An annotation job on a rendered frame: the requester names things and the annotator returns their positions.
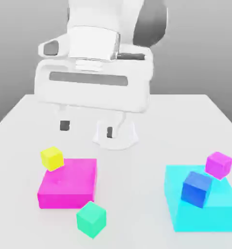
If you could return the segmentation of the small yellow cube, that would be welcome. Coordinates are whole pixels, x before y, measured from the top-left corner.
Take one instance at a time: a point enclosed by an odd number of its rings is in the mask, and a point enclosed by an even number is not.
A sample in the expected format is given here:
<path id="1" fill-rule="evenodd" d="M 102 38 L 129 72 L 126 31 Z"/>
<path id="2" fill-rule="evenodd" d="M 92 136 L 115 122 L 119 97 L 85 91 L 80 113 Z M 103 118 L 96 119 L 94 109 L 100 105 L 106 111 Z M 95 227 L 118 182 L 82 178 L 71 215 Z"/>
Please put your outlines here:
<path id="1" fill-rule="evenodd" d="M 48 171 L 54 171 L 64 165 L 63 153 L 52 146 L 40 152 L 41 161 Z"/>

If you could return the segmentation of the small purple cube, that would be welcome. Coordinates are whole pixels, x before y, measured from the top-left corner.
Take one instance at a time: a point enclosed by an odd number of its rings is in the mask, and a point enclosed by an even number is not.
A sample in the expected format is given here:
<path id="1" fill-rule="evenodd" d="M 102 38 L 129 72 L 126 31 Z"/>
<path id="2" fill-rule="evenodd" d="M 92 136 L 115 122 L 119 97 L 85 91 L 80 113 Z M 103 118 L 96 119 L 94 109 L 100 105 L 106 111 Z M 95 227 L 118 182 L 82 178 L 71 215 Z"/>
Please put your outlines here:
<path id="1" fill-rule="evenodd" d="M 214 152 L 207 157 L 205 172 L 218 180 L 227 176 L 231 168 L 232 158 L 221 152 Z"/>

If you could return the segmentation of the large magenta box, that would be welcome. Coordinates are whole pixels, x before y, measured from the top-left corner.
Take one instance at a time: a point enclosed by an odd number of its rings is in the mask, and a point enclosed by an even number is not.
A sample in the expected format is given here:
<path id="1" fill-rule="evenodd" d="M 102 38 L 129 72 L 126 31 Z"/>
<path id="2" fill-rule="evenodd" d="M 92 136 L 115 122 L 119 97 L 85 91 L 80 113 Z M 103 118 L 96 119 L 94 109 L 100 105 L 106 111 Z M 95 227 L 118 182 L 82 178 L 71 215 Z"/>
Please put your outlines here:
<path id="1" fill-rule="evenodd" d="M 80 209 L 94 201 L 97 159 L 65 159 L 64 166 L 46 171 L 37 192 L 41 209 Z"/>

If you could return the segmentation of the small blue cube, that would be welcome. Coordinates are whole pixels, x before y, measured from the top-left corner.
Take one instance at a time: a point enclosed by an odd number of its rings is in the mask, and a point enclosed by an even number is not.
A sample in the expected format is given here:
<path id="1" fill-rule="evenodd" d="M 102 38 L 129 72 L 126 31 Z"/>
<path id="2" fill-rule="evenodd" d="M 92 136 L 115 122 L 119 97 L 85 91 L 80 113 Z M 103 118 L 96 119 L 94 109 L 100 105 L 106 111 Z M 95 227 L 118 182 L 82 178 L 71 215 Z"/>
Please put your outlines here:
<path id="1" fill-rule="evenodd" d="M 190 171 L 183 182 L 181 200 L 202 209 L 210 195 L 212 182 L 211 177 Z"/>

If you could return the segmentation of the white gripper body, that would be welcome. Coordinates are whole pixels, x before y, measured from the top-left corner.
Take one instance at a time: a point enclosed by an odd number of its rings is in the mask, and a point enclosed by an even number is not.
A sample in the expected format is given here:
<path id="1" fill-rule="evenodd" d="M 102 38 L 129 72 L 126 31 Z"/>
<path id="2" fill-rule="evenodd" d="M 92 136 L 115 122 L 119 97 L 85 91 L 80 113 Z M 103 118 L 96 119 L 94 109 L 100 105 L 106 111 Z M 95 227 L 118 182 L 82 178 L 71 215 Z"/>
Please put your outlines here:
<path id="1" fill-rule="evenodd" d="M 99 71 L 78 70 L 75 60 L 45 59 L 36 68 L 34 94 L 45 103 L 143 112 L 152 75 L 152 59 L 104 62 Z"/>

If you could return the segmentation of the small green cube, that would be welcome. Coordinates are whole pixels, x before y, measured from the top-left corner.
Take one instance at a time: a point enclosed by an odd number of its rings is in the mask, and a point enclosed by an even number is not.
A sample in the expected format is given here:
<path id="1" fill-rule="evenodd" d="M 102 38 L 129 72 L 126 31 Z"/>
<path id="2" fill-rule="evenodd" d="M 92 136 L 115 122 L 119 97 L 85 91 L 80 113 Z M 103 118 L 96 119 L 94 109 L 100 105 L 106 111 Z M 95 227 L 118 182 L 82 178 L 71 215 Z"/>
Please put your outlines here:
<path id="1" fill-rule="evenodd" d="M 90 238 L 95 238 L 107 224 L 104 208 L 89 201 L 76 214 L 77 228 Z"/>

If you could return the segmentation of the large cyan box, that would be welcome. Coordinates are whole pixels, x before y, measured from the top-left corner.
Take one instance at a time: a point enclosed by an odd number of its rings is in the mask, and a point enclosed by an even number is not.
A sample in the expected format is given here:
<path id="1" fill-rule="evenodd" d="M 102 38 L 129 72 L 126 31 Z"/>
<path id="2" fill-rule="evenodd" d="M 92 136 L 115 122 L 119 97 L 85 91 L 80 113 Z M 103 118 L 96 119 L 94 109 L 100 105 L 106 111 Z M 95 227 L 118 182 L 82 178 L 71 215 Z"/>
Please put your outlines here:
<path id="1" fill-rule="evenodd" d="M 207 175 L 204 165 L 168 165 L 164 194 L 176 232 L 232 232 L 232 187 L 227 178 L 213 178 L 203 208 L 181 200 L 183 182 L 191 171 Z"/>

